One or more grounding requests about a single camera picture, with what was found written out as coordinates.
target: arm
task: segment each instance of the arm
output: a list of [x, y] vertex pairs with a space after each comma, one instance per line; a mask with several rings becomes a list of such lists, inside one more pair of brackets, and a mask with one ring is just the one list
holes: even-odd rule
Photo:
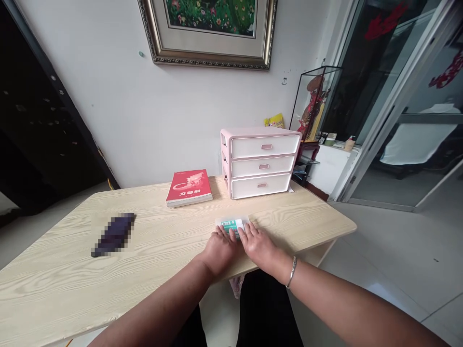
[[209, 286], [237, 253], [235, 234], [216, 227], [206, 248], [133, 309], [106, 328], [89, 347], [168, 346]]
[[[238, 228], [244, 249], [263, 271], [287, 285], [293, 258], [252, 223]], [[290, 290], [351, 346], [446, 346], [439, 337], [379, 296], [298, 260]]]

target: black pants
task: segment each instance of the black pants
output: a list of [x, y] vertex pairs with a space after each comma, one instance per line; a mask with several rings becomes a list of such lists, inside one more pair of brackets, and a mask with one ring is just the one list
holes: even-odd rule
[[[285, 286], [262, 270], [246, 274], [241, 288], [237, 346], [303, 346]], [[199, 306], [173, 347], [207, 346]]]

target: book cover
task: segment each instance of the book cover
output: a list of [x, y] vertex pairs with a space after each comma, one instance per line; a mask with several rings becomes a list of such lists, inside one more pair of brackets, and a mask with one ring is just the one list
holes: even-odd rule
[[181, 171], [174, 173], [165, 202], [198, 198], [211, 193], [211, 186], [205, 169]]

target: picture frame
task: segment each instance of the picture frame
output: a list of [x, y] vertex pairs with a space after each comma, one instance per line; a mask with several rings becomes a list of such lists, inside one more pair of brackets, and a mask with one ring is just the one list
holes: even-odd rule
[[277, 0], [138, 4], [154, 64], [270, 69]]

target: blurred phone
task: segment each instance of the blurred phone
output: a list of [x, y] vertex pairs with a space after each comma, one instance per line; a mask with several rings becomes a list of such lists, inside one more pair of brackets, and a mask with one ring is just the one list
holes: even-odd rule
[[106, 256], [125, 247], [134, 226], [135, 216], [128, 213], [112, 217], [95, 248], [92, 248], [92, 257]]

